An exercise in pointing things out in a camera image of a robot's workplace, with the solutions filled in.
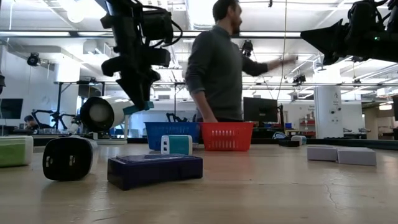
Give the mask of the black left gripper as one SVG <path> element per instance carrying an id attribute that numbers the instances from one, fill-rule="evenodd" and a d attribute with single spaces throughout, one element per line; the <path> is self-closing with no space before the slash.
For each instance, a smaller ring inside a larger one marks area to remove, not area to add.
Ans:
<path id="1" fill-rule="evenodd" d="M 101 18 L 103 27 L 112 29 L 116 46 L 114 51 L 119 55 L 103 62 L 103 74 L 112 76 L 115 72 L 126 72 L 129 75 L 142 77 L 141 99 L 140 84 L 130 78 L 116 80 L 135 106 L 143 110 L 150 99 L 152 84 L 160 80 L 160 74 L 152 70 L 153 65 L 168 67 L 170 52 L 163 48 L 163 40 L 149 40 L 142 33 L 142 14 L 137 17 L 131 14 L 109 14 Z"/>

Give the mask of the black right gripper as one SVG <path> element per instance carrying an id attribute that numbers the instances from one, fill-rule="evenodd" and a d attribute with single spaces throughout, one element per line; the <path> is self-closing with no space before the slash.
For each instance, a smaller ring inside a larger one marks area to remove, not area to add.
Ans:
<path id="1" fill-rule="evenodd" d="M 324 54 L 324 65 L 348 55 L 398 63 L 398 32 L 367 30 L 354 34 L 340 19 L 330 27 L 302 31 L 300 37 Z"/>

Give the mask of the teal white wall charger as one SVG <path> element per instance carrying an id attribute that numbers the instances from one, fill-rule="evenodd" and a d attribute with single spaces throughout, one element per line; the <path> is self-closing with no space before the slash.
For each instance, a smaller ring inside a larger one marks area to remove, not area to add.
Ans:
<path id="1" fill-rule="evenodd" d="M 191 135 L 166 135 L 160 142 L 161 154 L 192 155 L 193 141 Z"/>

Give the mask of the dark blue power bank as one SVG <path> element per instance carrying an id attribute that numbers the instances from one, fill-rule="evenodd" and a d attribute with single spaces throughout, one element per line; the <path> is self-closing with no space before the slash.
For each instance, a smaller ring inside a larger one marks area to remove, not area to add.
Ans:
<path id="1" fill-rule="evenodd" d="M 197 156 L 144 154 L 108 159 L 108 182 L 121 190 L 202 177 L 203 159 Z"/>

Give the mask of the black white wall charger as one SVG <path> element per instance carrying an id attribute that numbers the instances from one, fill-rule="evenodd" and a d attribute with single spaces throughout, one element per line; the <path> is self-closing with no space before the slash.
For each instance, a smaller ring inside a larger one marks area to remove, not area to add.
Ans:
<path id="1" fill-rule="evenodd" d="M 42 157 L 42 168 L 47 179 L 76 181 L 92 173 L 97 162 L 96 141 L 80 136 L 67 136 L 47 143 Z"/>

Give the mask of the green white wall charger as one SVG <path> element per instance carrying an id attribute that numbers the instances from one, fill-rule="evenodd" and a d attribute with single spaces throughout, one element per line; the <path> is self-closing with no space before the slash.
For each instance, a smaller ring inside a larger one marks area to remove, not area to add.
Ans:
<path id="1" fill-rule="evenodd" d="M 32 162 L 32 136 L 0 137 L 0 167 L 28 166 Z"/>

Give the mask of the white spotlight lamp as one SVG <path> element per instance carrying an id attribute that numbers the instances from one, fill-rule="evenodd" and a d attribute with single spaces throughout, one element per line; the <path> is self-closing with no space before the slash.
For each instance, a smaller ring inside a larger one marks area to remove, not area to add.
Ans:
<path id="1" fill-rule="evenodd" d="M 117 96 L 96 96 L 86 100 L 80 108 L 80 119 L 93 133 L 93 140 L 99 145 L 127 144 L 129 115 L 124 109 L 133 106 L 131 100 Z M 100 137 L 100 134 L 122 125 L 121 138 Z"/>

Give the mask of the blue plastic basket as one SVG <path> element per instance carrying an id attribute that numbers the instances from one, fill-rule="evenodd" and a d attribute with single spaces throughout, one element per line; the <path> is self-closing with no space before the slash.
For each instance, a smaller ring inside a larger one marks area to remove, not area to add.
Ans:
<path id="1" fill-rule="evenodd" d="M 145 122 L 149 149 L 159 151 L 166 135 L 190 135 L 194 143 L 200 137 L 200 124 L 194 122 Z"/>

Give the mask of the person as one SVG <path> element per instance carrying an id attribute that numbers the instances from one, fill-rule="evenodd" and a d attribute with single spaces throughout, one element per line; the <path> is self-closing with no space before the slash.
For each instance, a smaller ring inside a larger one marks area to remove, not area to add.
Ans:
<path id="1" fill-rule="evenodd" d="M 34 117 L 32 115 L 27 115 L 24 118 L 24 122 L 25 122 L 25 128 L 28 130 L 34 131 L 34 130 L 37 130 L 40 128 L 38 123 L 36 122 L 36 120 L 34 119 Z"/>
<path id="2" fill-rule="evenodd" d="M 198 122 L 242 121 L 242 73 L 257 77 L 296 61 L 289 55 L 260 63 L 243 55 L 231 40 L 240 31 L 241 13 L 238 0 L 217 0 L 213 5 L 215 25 L 192 44 L 185 84 L 196 104 Z"/>

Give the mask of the black background robot arms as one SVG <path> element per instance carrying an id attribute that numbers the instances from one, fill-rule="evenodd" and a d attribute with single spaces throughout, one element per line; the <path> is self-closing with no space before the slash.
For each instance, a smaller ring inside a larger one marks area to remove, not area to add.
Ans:
<path id="1" fill-rule="evenodd" d="M 53 122 L 53 125 L 49 124 L 44 124 L 41 123 L 37 117 L 37 113 L 46 113 L 50 115 L 51 122 Z M 66 114 L 66 113 L 60 113 L 59 111 L 52 111 L 52 110 L 32 110 L 31 114 L 33 117 L 33 120 L 37 123 L 37 129 L 58 129 L 59 124 L 61 124 L 61 127 L 63 130 L 68 130 L 74 132 L 75 129 L 79 127 L 81 124 L 80 117 L 75 114 Z M 64 117 L 71 117 L 70 125 L 67 126 L 66 123 L 64 122 L 63 118 Z"/>

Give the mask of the white round pillar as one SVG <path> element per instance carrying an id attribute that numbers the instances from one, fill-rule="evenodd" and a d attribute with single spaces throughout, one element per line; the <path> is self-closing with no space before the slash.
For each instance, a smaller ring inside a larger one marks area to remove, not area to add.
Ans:
<path id="1" fill-rule="evenodd" d="M 318 86 L 314 91 L 317 139 L 343 137 L 340 86 Z"/>

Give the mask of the black flat monitor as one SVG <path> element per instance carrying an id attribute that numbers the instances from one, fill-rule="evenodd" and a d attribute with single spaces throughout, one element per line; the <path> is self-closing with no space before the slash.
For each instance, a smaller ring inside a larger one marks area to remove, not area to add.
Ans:
<path id="1" fill-rule="evenodd" d="M 245 121 L 278 122 L 277 100 L 244 97 L 243 119 Z"/>

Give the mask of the red plastic basket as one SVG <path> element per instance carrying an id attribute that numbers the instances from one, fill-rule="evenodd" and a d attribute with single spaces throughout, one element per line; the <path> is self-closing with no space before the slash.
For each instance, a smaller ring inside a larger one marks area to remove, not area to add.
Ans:
<path id="1" fill-rule="evenodd" d="M 253 123 L 202 123 L 201 135 L 206 151 L 248 151 L 251 147 Z"/>

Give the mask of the black table frame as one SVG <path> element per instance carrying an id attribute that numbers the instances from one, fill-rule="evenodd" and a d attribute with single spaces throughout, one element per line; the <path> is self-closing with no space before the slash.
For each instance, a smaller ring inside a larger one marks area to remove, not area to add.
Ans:
<path id="1" fill-rule="evenodd" d="M 57 135 L 32 135 L 34 138 L 34 146 L 45 146 L 50 140 L 58 138 Z M 128 144 L 146 144 L 146 138 L 128 138 Z M 279 144 L 276 139 L 259 139 L 252 138 L 251 144 Z M 368 147 L 371 149 L 393 150 L 398 151 L 398 141 L 395 140 L 368 140 L 368 139 L 307 139 L 307 145 L 334 145 L 346 147 Z"/>

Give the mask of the black wall monitor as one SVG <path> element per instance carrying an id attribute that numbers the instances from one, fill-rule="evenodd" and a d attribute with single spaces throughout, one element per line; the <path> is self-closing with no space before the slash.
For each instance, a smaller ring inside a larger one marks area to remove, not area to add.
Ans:
<path id="1" fill-rule="evenodd" d="M 20 119 L 22 113 L 22 98 L 2 98 L 0 99 L 0 118 Z"/>

